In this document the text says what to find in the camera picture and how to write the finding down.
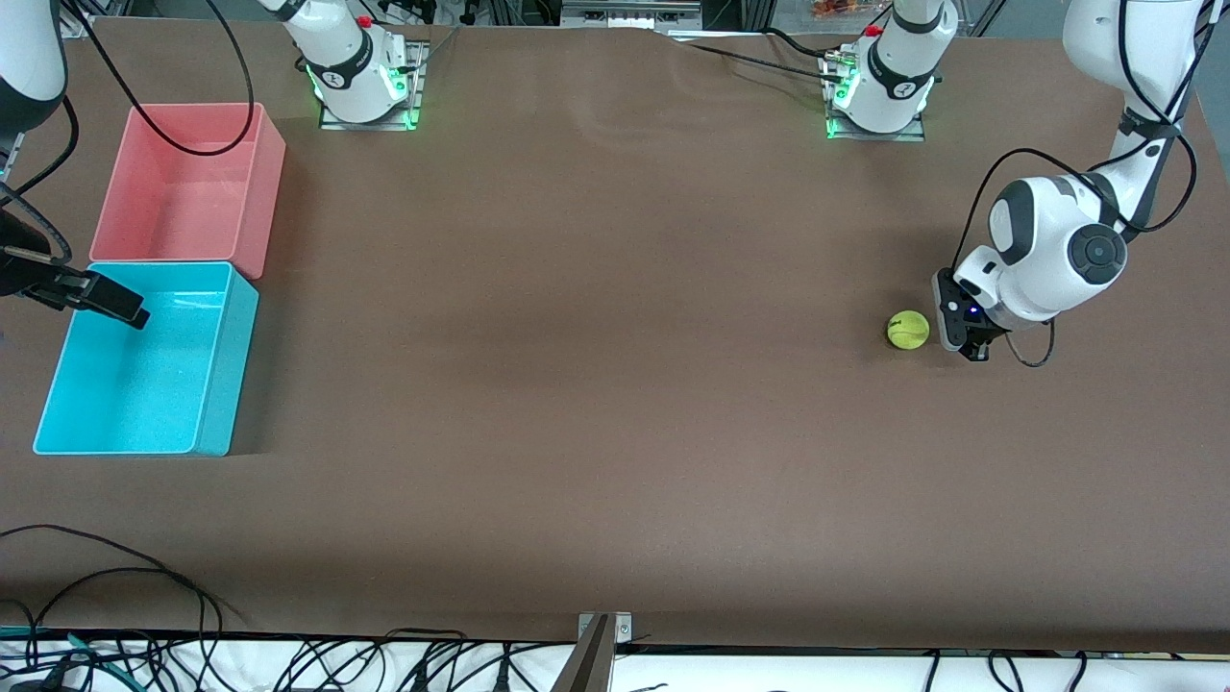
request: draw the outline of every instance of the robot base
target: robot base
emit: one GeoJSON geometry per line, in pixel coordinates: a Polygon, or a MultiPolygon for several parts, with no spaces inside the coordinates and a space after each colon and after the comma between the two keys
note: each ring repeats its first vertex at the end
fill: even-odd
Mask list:
{"type": "Polygon", "coordinates": [[[430,42],[406,41],[405,52],[394,55],[394,64],[390,66],[416,66],[410,73],[396,79],[405,80],[407,96],[403,101],[394,106],[383,117],[365,123],[346,122],[335,116],[323,104],[320,109],[321,129],[346,129],[359,132],[408,132],[418,129],[418,116],[423,107],[423,87],[427,85],[427,57],[430,53],[430,42]]]}
{"type": "MultiPolygon", "coordinates": [[[[841,47],[843,50],[852,50],[852,44],[846,44],[841,47]]],[[[843,65],[839,61],[833,61],[825,58],[818,58],[817,64],[820,68],[820,74],[834,74],[843,77],[847,76],[849,65],[843,65]]],[[[897,132],[881,133],[871,132],[863,129],[850,119],[844,111],[833,104],[834,98],[836,98],[836,92],[840,88],[845,88],[844,82],[824,82],[824,119],[825,127],[828,128],[829,139],[862,139],[867,141],[922,141],[925,139],[925,133],[922,132],[922,117],[915,114],[910,124],[897,132]]]]}

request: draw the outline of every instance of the metal frame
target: metal frame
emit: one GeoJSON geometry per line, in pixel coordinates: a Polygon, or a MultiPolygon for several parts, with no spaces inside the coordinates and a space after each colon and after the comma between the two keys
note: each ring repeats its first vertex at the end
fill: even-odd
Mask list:
{"type": "Polygon", "coordinates": [[[551,692],[610,692],[615,644],[632,638],[631,613],[584,613],[581,639],[551,692]]]}

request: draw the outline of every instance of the black cable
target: black cable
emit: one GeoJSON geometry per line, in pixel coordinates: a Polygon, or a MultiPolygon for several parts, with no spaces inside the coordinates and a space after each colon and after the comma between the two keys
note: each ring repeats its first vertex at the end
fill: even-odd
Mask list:
{"type": "Polygon", "coordinates": [[[1021,364],[1027,369],[1041,369],[1042,366],[1047,365],[1048,361],[1050,361],[1050,355],[1055,353],[1055,317],[1050,317],[1049,320],[1046,320],[1042,323],[1050,326],[1050,340],[1047,344],[1047,355],[1042,356],[1041,361],[1026,361],[1025,358],[1021,356],[1021,353],[1017,352],[1016,343],[1012,342],[1012,332],[1007,332],[1004,334],[1004,338],[1007,340],[1007,348],[1010,352],[1012,352],[1012,356],[1016,358],[1018,364],[1021,364]]]}
{"type": "MultiPolygon", "coordinates": [[[[1183,147],[1188,151],[1189,157],[1194,160],[1196,151],[1191,149],[1191,143],[1187,143],[1186,140],[1180,139],[1180,144],[1182,144],[1183,147]]],[[[1069,166],[1068,163],[1060,161],[1059,159],[1052,156],[1050,154],[1047,154],[1046,151],[1041,151],[1041,150],[1034,149],[1032,146],[1018,146],[1018,147],[1012,149],[1011,151],[1004,154],[999,159],[996,159],[995,162],[991,163],[991,167],[986,171],[986,175],[983,176],[983,182],[978,186],[978,192],[974,193],[974,203],[970,204],[970,206],[969,206],[969,214],[966,216],[966,226],[961,231],[961,240],[957,242],[957,251],[952,256],[951,268],[953,270],[956,270],[956,268],[957,268],[957,261],[961,259],[961,251],[962,251],[962,248],[966,245],[966,238],[969,236],[969,227],[970,227],[970,225],[973,225],[974,213],[978,209],[979,200],[982,200],[983,192],[985,192],[985,189],[986,189],[986,183],[990,182],[991,176],[995,173],[996,170],[999,170],[1000,165],[1002,165],[1004,161],[1006,161],[1006,160],[1009,160],[1012,156],[1016,156],[1018,154],[1030,154],[1031,156],[1037,156],[1039,159],[1049,162],[1050,165],[1053,165],[1053,166],[1063,170],[1068,175],[1075,177],[1077,182],[1080,182],[1082,186],[1085,186],[1086,189],[1089,189],[1095,195],[1097,195],[1097,198],[1101,199],[1103,204],[1108,205],[1114,211],[1116,221],[1122,222],[1124,225],[1124,227],[1134,230],[1137,232],[1153,232],[1153,231],[1155,231],[1155,230],[1157,230],[1157,229],[1167,225],[1168,222],[1173,221],[1175,218],[1178,216],[1180,211],[1182,211],[1183,204],[1186,204],[1186,200],[1188,198],[1191,198],[1192,189],[1196,187],[1196,176],[1192,176],[1188,179],[1187,189],[1184,189],[1183,197],[1180,199],[1180,204],[1175,205],[1175,210],[1172,210],[1165,219],[1162,219],[1161,221],[1159,221],[1159,222],[1156,222],[1156,224],[1154,224],[1151,226],[1138,226],[1138,225],[1133,224],[1130,220],[1128,220],[1128,218],[1123,215],[1123,213],[1118,209],[1118,206],[1111,199],[1108,199],[1106,197],[1106,194],[1101,189],[1098,189],[1098,187],[1096,184],[1093,184],[1089,178],[1085,177],[1085,173],[1081,173],[1081,172],[1076,171],[1076,168],[1074,168],[1074,167],[1069,166]]]]}
{"type": "MultiPolygon", "coordinates": [[[[197,690],[200,690],[205,675],[207,674],[213,674],[214,677],[224,687],[226,687],[230,692],[239,692],[232,686],[230,686],[221,677],[221,675],[219,675],[218,670],[213,666],[213,655],[214,655],[214,651],[216,651],[216,649],[218,649],[218,643],[220,642],[221,634],[223,634],[223,612],[221,612],[221,606],[218,604],[218,599],[215,599],[208,591],[204,591],[203,589],[200,589],[199,586],[197,586],[196,583],[193,583],[191,579],[188,579],[183,574],[180,574],[180,573],[170,569],[169,567],[166,567],[166,564],[164,564],[162,562],[157,560],[156,558],[154,558],[151,556],[148,556],[145,553],[141,553],[140,551],[129,548],[129,547],[127,547],[127,546],[124,546],[122,543],[117,543],[116,541],[112,541],[109,538],[105,538],[102,536],[98,536],[98,535],[95,535],[95,533],[90,533],[90,532],[86,532],[86,531],[69,529],[69,527],[60,526],[60,525],[54,525],[54,524],[36,524],[36,525],[20,526],[17,529],[10,529],[7,531],[2,531],[2,532],[0,532],[0,540],[9,538],[9,537],[18,535],[18,533],[25,533],[25,532],[28,532],[28,531],[39,531],[39,530],[47,530],[47,531],[55,531],[55,532],[59,532],[59,533],[66,533],[69,536],[75,536],[75,537],[79,537],[79,538],[85,538],[85,540],[93,541],[96,543],[102,543],[103,546],[108,546],[111,548],[114,548],[114,549],[117,549],[117,551],[119,551],[122,553],[125,553],[128,556],[135,557],[138,559],[141,559],[141,560],[144,560],[144,562],[154,565],[155,568],[159,568],[157,572],[160,574],[166,575],[167,578],[170,578],[175,583],[180,584],[184,589],[192,591],[197,596],[197,601],[199,604],[199,611],[198,611],[198,617],[197,617],[198,634],[199,634],[199,637],[198,637],[197,642],[200,644],[202,669],[200,669],[200,674],[197,676],[197,680],[196,680],[197,690]],[[216,628],[216,631],[214,633],[213,643],[209,645],[208,649],[205,648],[205,605],[207,604],[213,610],[214,618],[218,622],[218,628],[216,628]]],[[[127,570],[127,572],[137,572],[139,569],[140,568],[119,568],[119,569],[113,569],[113,570],[102,570],[102,573],[103,574],[114,574],[117,572],[124,572],[124,570],[127,570]]],[[[93,576],[97,576],[97,575],[98,575],[98,573],[96,573],[95,575],[87,576],[87,578],[85,578],[82,580],[77,580],[77,583],[74,583],[74,585],[71,585],[71,588],[76,588],[80,584],[84,584],[89,579],[93,579],[93,576]]],[[[46,606],[43,608],[43,612],[41,613],[41,617],[36,618],[37,623],[39,623],[39,624],[42,623],[42,617],[46,617],[46,613],[50,610],[50,607],[60,597],[63,597],[68,592],[68,590],[69,589],[62,590],[62,592],[58,594],[57,597],[53,599],[53,601],[50,604],[48,604],[48,606],[46,606]]]]}
{"type": "Polygon", "coordinates": [[[1149,145],[1149,141],[1150,141],[1149,139],[1145,139],[1140,144],[1137,144],[1135,146],[1133,146],[1132,149],[1129,149],[1129,150],[1119,154],[1118,156],[1107,159],[1107,160],[1105,160],[1105,161],[1102,161],[1100,163],[1093,163],[1092,166],[1090,166],[1089,172],[1095,172],[1095,171],[1097,171],[1097,168],[1101,168],[1101,167],[1105,167],[1105,166],[1109,166],[1112,163],[1118,163],[1119,161],[1123,161],[1123,160],[1130,159],[1132,156],[1135,156],[1145,146],[1149,145]]]}
{"type": "Polygon", "coordinates": [[[775,70],[781,70],[781,71],[786,71],[786,73],[801,74],[803,76],[809,76],[812,79],[818,79],[818,80],[822,80],[822,81],[840,81],[840,77],[836,76],[836,75],[830,75],[830,74],[827,75],[827,74],[814,73],[814,71],[811,71],[811,70],[801,70],[798,68],[792,68],[790,65],[782,65],[782,64],[779,64],[779,63],[771,63],[769,60],[761,60],[760,58],[753,58],[750,55],[740,55],[739,53],[731,53],[729,50],[722,50],[721,48],[710,48],[708,45],[697,45],[695,43],[689,43],[688,45],[691,45],[692,48],[695,48],[697,50],[705,50],[706,53],[715,53],[715,54],[718,54],[718,55],[726,55],[727,58],[734,58],[736,60],[743,60],[745,63],[754,63],[756,65],[764,65],[766,68],[772,68],[775,70]]]}
{"type": "MultiPolygon", "coordinates": [[[[60,103],[64,104],[64,114],[69,117],[69,140],[64,145],[64,150],[60,151],[60,154],[55,156],[50,163],[47,163],[47,167],[38,171],[34,177],[17,186],[17,194],[25,194],[33,189],[36,184],[43,182],[47,176],[52,175],[57,171],[57,168],[63,166],[64,161],[69,160],[69,156],[71,156],[73,151],[76,149],[77,139],[81,136],[81,123],[77,122],[76,111],[73,108],[73,102],[69,101],[68,96],[65,96],[60,103]]],[[[9,202],[12,202],[12,198],[5,194],[5,197],[0,199],[0,206],[6,205],[9,202]]]]}
{"type": "MultiPolygon", "coordinates": [[[[517,654],[524,654],[525,651],[533,651],[533,650],[535,650],[535,649],[542,649],[542,648],[546,648],[546,647],[560,647],[560,645],[561,645],[561,644],[550,644],[550,643],[542,643],[542,644],[530,644],[530,645],[528,645],[528,647],[523,647],[523,648],[520,648],[520,649],[517,649],[517,650],[513,650],[513,651],[509,651],[509,653],[508,653],[508,656],[510,658],[510,656],[515,656],[517,654]]],[[[498,664],[498,663],[499,663],[501,660],[503,660],[503,659],[504,659],[504,655],[503,655],[503,654],[501,654],[499,656],[496,656],[494,659],[492,659],[492,660],[490,660],[490,661],[487,661],[487,663],[482,664],[481,666],[478,666],[478,667],[474,669],[474,670],[472,670],[472,671],[470,671],[470,672],[469,672],[467,675],[465,675],[464,677],[461,677],[461,680],[458,680],[458,681],[456,681],[456,685],[451,685],[451,683],[450,683],[450,685],[449,685],[449,686],[448,686],[448,687],[445,688],[445,692],[455,692],[456,690],[460,690],[460,688],[461,688],[461,686],[464,686],[464,685],[465,685],[466,682],[469,682],[469,681],[470,681],[471,678],[474,678],[474,676],[476,676],[476,675],[478,675],[480,672],[482,672],[482,671],[487,670],[488,667],[491,667],[491,666],[493,666],[493,665],[498,664]]]]}
{"type": "Polygon", "coordinates": [[[1025,683],[1021,682],[1021,674],[1016,670],[1016,664],[1012,663],[1012,658],[1004,651],[991,651],[990,654],[986,654],[986,667],[991,671],[991,677],[995,678],[995,682],[1004,688],[1004,692],[1025,692],[1025,683]],[[1007,667],[1012,671],[1012,678],[1016,681],[1016,690],[1009,687],[1007,683],[1000,678],[999,671],[995,670],[995,659],[998,656],[1002,656],[1004,660],[1007,661],[1007,667]]]}
{"type": "Polygon", "coordinates": [[[922,686],[922,692],[931,692],[931,686],[935,685],[935,674],[940,670],[940,650],[931,650],[931,669],[926,674],[926,683],[922,686]]]}
{"type": "MultiPolygon", "coordinates": [[[[64,235],[60,234],[60,231],[55,227],[55,225],[52,224],[52,221],[47,220],[47,216],[39,213],[39,210],[36,209],[33,204],[27,202],[26,198],[21,195],[21,193],[9,187],[9,183],[0,182],[0,192],[6,194],[10,198],[10,200],[16,202],[17,205],[21,206],[21,210],[26,211],[26,214],[30,218],[34,219],[34,222],[41,225],[43,227],[43,231],[47,232],[47,235],[49,235],[53,241],[55,241],[57,246],[59,246],[60,256],[49,257],[53,264],[57,265],[66,264],[73,261],[73,247],[69,246],[69,241],[64,238],[64,235]]],[[[4,538],[5,536],[6,535],[0,533],[0,538],[4,538]]]]}
{"type": "Polygon", "coordinates": [[[504,644],[504,655],[499,658],[499,671],[496,672],[496,685],[492,686],[491,692],[510,692],[512,687],[508,685],[508,669],[512,666],[512,654],[513,645],[504,644]]]}
{"type": "MultiPolygon", "coordinates": [[[[1230,12],[1230,5],[1226,5],[1225,7],[1221,7],[1221,14],[1218,15],[1218,18],[1220,20],[1221,17],[1226,16],[1226,12],[1230,12]]],[[[1205,22],[1204,26],[1202,26],[1196,32],[1196,36],[1200,36],[1202,33],[1204,33],[1205,31],[1209,31],[1213,26],[1215,26],[1218,23],[1221,23],[1221,22],[1205,22]]]]}
{"type": "MultiPolygon", "coordinates": [[[[871,20],[870,22],[867,22],[867,26],[872,26],[872,25],[877,23],[879,20],[884,18],[884,15],[887,15],[888,11],[892,10],[892,9],[893,9],[893,4],[889,2],[888,5],[884,6],[883,10],[879,11],[878,15],[876,15],[876,18],[871,20]]],[[[777,38],[785,41],[786,44],[790,45],[791,48],[793,48],[795,50],[797,50],[797,52],[800,52],[800,53],[802,53],[804,55],[811,55],[812,58],[823,58],[824,54],[828,53],[829,50],[836,50],[836,49],[841,48],[840,43],[838,43],[836,45],[834,45],[831,48],[824,48],[824,49],[808,48],[807,45],[803,45],[798,41],[795,41],[793,36],[786,33],[785,31],[781,31],[780,28],[775,28],[775,27],[771,27],[771,26],[766,26],[766,27],[761,28],[759,31],[759,33],[764,33],[765,36],[776,36],[777,38]]]]}
{"type": "MultiPolygon", "coordinates": [[[[453,653],[453,655],[448,658],[448,660],[445,660],[445,661],[444,661],[443,664],[440,664],[440,667],[435,669],[435,672],[432,672],[432,674],[429,674],[429,675],[428,675],[428,676],[427,676],[427,677],[426,677],[426,678],[423,680],[423,690],[427,690],[427,686],[428,686],[428,685],[430,685],[430,682],[432,682],[433,680],[435,680],[435,676],[438,676],[438,675],[440,675],[442,672],[444,672],[444,669],[449,667],[449,665],[451,665],[451,666],[453,666],[453,672],[454,672],[454,674],[456,674],[456,670],[458,670],[458,667],[456,667],[456,666],[458,666],[458,661],[459,661],[459,660],[461,659],[461,656],[462,656],[464,654],[469,654],[470,651],[472,651],[472,650],[477,649],[478,647],[482,647],[482,643],[481,643],[481,642],[480,642],[480,643],[476,643],[476,644],[471,644],[470,647],[464,647],[464,645],[461,645],[461,644],[458,644],[458,645],[456,645],[456,651],[454,651],[454,653],[453,653]]],[[[451,676],[450,676],[450,678],[449,678],[449,683],[448,683],[448,686],[445,687],[445,690],[451,690],[451,688],[453,688],[453,680],[451,680],[451,676]]]]}
{"type": "Polygon", "coordinates": [[[513,658],[512,656],[508,656],[508,665],[509,665],[509,667],[513,669],[513,674],[517,677],[522,678],[522,682],[525,683],[525,687],[529,687],[530,692],[539,692],[539,688],[535,687],[533,682],[530,682],[529,677],[525,677],[525,674],[522,672],[522,669],[517,667],[517,664],[513,663],[513,658]]]}
{"type": "Polygon", "coordinates": [[[995,23],[995,20],[999,18],[999,14],[1004,11],[1005,5],[1007,5],[1007,0],[999,0],[999,5],[995,6],[995,10],[988,10],[991,12],[991,16],[990,18],[986,20],[986,23],[984,23],[980,28],[978,28],[978,33],[974,34],[975,37],[982,38],[986,36],[986,29],[989,29],[991,25],[995,23]]]}
{"type": "Polygon", "coordinates": [[[150,118],[150,114],[145,112],[145,108],[141,106],[140,101],[137,100],[137,95],[133,93],[133,90],[128,86],[128,82],[124,81],[124,77],[119,74],[119,70],[116,69],[116,64],[111,60],[111,55],[108,55],[107,49],[102,47],[102,42],[98,41],[98,36],[95,34],[93,27],[90,26],[90,22],[85,18],[85,15],[81,14],[81,9],[76,6],[75,1],[76,0],[62,0],[62,4],[65,7],[68,7],[69,12],[71,12],[77,18],[77,21],[81,22],[81,26],[85,28],[86,34],[90,37],[90,42],[93,43],[95,49],[98,50],[98,57],[102,58],[103,64],[107,65],[107,70],[111,73],[111,76],[116,79],[116,84],[119,85],[119,88],[124,92],[124,96],[128,96],[128,101],[133,104],[133,108],[137,109],[137,113],[141,117],[143,120],[145,120],[145,124],[150,125],[150,129],[153,129],[155,134],[162,138],[164,141],[166,141],[171,146],[175,146],[180,151],[183,151],[184,154],[192,154],[194,156],[218,156],[220,154],[230,151],[231,149],[239,146],[244,141],[244,138],[247,136],[248,130],[252,129],[252,118],[256,113],[256,95],[252,92],[252,75],[251,73],[248,73],[247,60],[244,59],[244,52],[239,47],[239,41],[235,38],[235,32],[232,32],[230,25],[226,23],[226,17],[224,17],[221,11],[218,10],[218,5],[214,4],[214,0],[205,0],[205,5],[209,5],[209,10],[214,14],[215,17],[218,17],[218,22],[223,25],[223,31],[226,32],[226,38],[230,41],[231,48],[235,49],[235,58],[239,59],[239,66],[244,71],[244,86],[245,88],[247,88],[247,119],[244,122],[244,129],[240,130],[239,135],[235,136],[235,139],[230,144],[226,144],[219,149],[208,149],[208,150],[192,149],[189,146],[180,144],[173,138],[171,138],[171,135],[162,132],[162,128],[160,128],[157,123],[155,123],[154,119],[150,118]]]}
{"type": "Polygon", "coordinates": [[[34,622],[34,615],[30,611],[30,606],[16,599],[0,599],[0,604],[16,606],[25,616],[26,626],[30,628],[30,635],[26,639],[26,665],[38,663],[38,633],[36,632],[38,623],[34,622]]]}
{"type": "Polygon", "coordinates": [[[1085,677],[1085,669],[1089,667],[1089,656],[1085,655],[1085,651],[1076,651],[1076,658],[1080,659],[1080,665],[1076,666],[1076,675],[1073,676],[1073,681],[1068,683],[1068,692],[1076,692],[1081,678],[1085,677]]]}
{"type": "Polygon", "coordinates": [[[1187,66],[1187,73],[1183,75],[1183,80],[1178,82],[1178,87],[1175,88],[1175,93],[1171,95],[1170,102],[1166,104],[1167,113],[1175,109],[1175,106],[1178,104],[1178,98],[1183,95],[1183,91],[1187,88],[1187,85],[1191,84],[1192,77],[1196,76],[1196,66],[1200,64],[1202,59],[1204,59],[1204,49],[1209,47],[1209,41],[1212,38],[1213,38],[1213,31],[1210,29],[1208,33],[1204,34],[1204,38],[1200,39],[1200,44],[1196,48],[1196,55],[1192,58],[1192,64],[1187,66]]]}
{"type": "MultiPolygon", "coordinates": [[[[1148,96],[1145,96],[1144,90],[1140,88],[1140,84],[1137,82],[1135,75],[1132,74],[1132,65],[1128,63],[1128,31],[1127,31],[1128,0],[1119,0],[1118,18],[1119,18],[1119,27],[1118,27],[1119,66],[1123,68],[1123,75],[1127,77],[1128,85],[1132,87],[1132,92],[1135,93],[1137,98],[1139,98],[1145,106],[1148,106],[1149,109],[1153,111],[1155,116],[1157,116],[1157,119],[1162,124],[1167,125],[1173,124],[1173,120],[1171,120],[1170,118],[1168,109],[1165,113],[1161,112],[1157,108],[1157,106],[1153,101],[1150,101],[1148,96]]],[[[1193,60],[1192,65],[1188,68],[1188,71],[1194,73],[1197,64],[1198,60],[1193,60]]],[[[1180,91],[1176,91],[1176,93],[1171,96],[1172,103],[1177,102],[1180,91]]],[[[1184,135],[1182,130],[1178,130],[1176,138],[1178,139],[1178,143],[1183,145],[1183,149],[1187,151],[1187,159],[1191,165],[1187,189],[1183,192],[1183,197],[1180,199],[1178,204],[1175,206],[1175,210],[1166,218],[1166,220],[1157,224],[1154,227],[1150,227],[1149,230],[1156,230],[1172,221],[1176,216],[1178,216],[1180,211],[1183,210],[1183,206],[1187,205],[1187,200],[1191,198],[1192,191],[1196,188],[1196,179],[1199,176],[1199,163],[1196,160],[1196,150],[1192,147],[1192,144],[1187,140],[1187,135],[1184,135]]]]}
{"type": "Polygon", "coordinates": [[[828,48],[825,50],[815,50],[814,48],[808,48],[808,47],[803,45],[802,43],[795,41],[795,37],[792,37],[791,34],[786,33],[785,31],[782,31],[780,28],[774,28],[771,26],[764,27],[763,29],[760,29],[760,33],[764,33],[766,36],[776,36],[777,38],[785,41],[786,45],[790,45],[795,50],[797,50],[797,52],[800,52],[800,53],[802,53],[804,55],[811,55],[813,58],[823,58],[825,52],[834,50],[834,48],[828,48]]]}

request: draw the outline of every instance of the white surface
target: white surface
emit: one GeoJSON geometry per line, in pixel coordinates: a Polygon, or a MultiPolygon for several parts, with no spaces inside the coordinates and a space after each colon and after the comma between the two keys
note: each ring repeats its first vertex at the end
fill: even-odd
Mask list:
{"type": "MultiPolygon", "coordinates": [[[[380,690],[391,691],[418,661],[427,644],[390,644],[389,670],[380,690]]],[[[325,660],[335,669],[335,675],[346,680],[358,672],[358,666],[337,670],[362,645],[347,644],[330,653],[325,660]]],[[[239,692],[269,692],[290,658],[299,650],[294,642],[224,642],[214,655],[214,665],[239,692]]],[[[197,670],[200,651],[196,644],[184,645],[178,658],[197,670]]],[[[563,667],[571,647],[551,647],[526,651],[514,656],[518,667],[545,692],[551,688],[555,676],[563,667]]],[[[0,644],[2,654],[20,654],[20,643],[0,644]]],[[[498,658],[502,648],[487,644],[461,658],[458,678],[478,665],[498,658]]],[[[1075,659],[1014,659],[1021,671],[1028,692],[1061,692],[1066,690],[1076,671],[1075,659]]],[[[662,692],[920,692],[931,665],[929,656],[713,656],[713,655],[633,655],[615,663],[611,681],[613,692],[632,692],[654,685],[667,683],[662,692]]],[[[459,688],[460,692],[490,692],[498,666],[491,666],[459,688]]],[[[1002,677],[1009,677],[1007,666],[999,661],[1002,677]]],[[[66,683],[81,682],[84,671],[74,671],[66,683]]],[[[145,677],[138,675],[144,682],[145,677]]],[[[325,678],[315,667],[294,685],[296,690],[312,690],[325,678]]],[[[446,686],[448,671],[433,680],[430,690],[440,692],[446,686]]],[[[0,692],[7,692],[18,678],[0,682],[0,692]]],[[[347,692],[378,692],[380,663],[378,660],[353,683],[347,692]]],[[[528,687],[510,676],[513,692],[528,687]]],[[[221,690],[216,680],[207,677],[204,688],[221,690]]],[[[1230,688],[1230,663],[1224,661],[1167,661],[1167,660],[1090,660],[1089,670],[1077,692],[1224,692],[1230,688]]],[[[98,692],[127,692],[107,676],[96,676],[98,692]]],[[[991,680],[983,658],[945,658],[932,692],[1000,692],[991,680]]]]}

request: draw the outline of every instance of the pink bin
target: pink bin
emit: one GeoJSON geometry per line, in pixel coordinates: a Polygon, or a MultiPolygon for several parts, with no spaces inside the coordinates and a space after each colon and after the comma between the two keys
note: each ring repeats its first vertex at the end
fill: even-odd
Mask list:
{"type": "MultiPolygon", "coordinates": [[[[247,103],[175,103],[145,111],[172,139],[200,150],[232,141],[247,118],[247,103]]],[[[260,103],[244,140],[218,156],[176,150],[129,111],[90,258],[225,259],[247,278],[261,278],[285,150],[260,103]]]]}

